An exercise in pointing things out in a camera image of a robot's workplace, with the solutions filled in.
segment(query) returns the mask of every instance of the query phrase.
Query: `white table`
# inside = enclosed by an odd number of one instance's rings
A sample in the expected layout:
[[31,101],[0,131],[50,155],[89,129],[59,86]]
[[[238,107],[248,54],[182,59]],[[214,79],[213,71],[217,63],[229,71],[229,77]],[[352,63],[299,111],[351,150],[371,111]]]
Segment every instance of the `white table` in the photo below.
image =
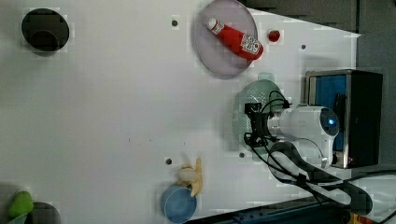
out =
[[[194,218],[309,196],[239,148],[231,101],[271,73],[299,103],[305,71],[355,66],[357,36],[251,10],[265,52],[244,74],[219,78],[192,44],[192,22],[206,4],[0,2],[1,205],[29,189],[65,224],[164,223],[159,197],[197,156],[205,183]],[[40,58],[22,44],[26,7],[67,15],[74,37],[66,49]],[[284,30],[284,44],[268,46],[268,29]]]

